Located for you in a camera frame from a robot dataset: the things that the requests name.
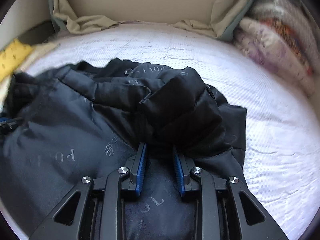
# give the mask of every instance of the beige wall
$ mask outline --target beige wall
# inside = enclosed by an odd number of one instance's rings
[[[49,19],[48,0],[16,0],[0,23],[0,49],[28,29]]]

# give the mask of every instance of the black puffer jacket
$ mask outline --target black puffer jacket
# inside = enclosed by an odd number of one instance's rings
[[[28,235],[80,178],[107,176],[142,141],[146,177],[139,201],[126,204],[127,239],[191,239],[194,206],[176,189],[172,145],[214,176],[245,183],[246,109],[189,67],[115,59],[19,73],[4,109],[24,121],[2,140],[0,197]]]

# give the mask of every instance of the white mattress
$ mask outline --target white mattress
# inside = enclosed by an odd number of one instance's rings
[[[111,59],[194,68],[233,105],[246,107],[244,174],[249,189],[288,236],[297,240],[320,206],[320,128],[297,88],[245,58],[233,46],[166,24],[123,24],[84,36],[59,38],[60,47],[28,73],[85,60]],[[0,205],[20,239],[26,239]]]

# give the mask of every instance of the folded clothes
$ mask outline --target folded clothes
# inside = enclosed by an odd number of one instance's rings
[[[296,37],[295,32],[278,18],[268,18],[261,20],[260,22],[275,30],[285,40],[287,45],[291,48],[292,52],[296,55],[296,57],[301,61],[301,63],[307,70],[308,75],[312,75],[312,68],[306,58],[305,53],[301,49],[300,41]]]
[[[313,78],[275,30],[247,17],[241,20],[239,27],[234,43],[246,56],[300,87],[307,96],[314,93]]]
[[[316,39],[311,25],[300,8],[291,0],[256,0],[248,16],[256,20],[278,18],[294,31],[300,41],[300,47],[307,56],[314,71],[320,73]]]

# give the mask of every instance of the leaf print on lining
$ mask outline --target leaf print on lining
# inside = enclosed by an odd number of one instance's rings
[[[116,150],[115,144],[117,143],[117,141],[118,140],[116,138],[113,138],[110,142],[108,142],[108,145],[106,146],[106,149],[104,150],[104,152],[106,153],[106,155],[108,157],[113,156],[113,154]]]

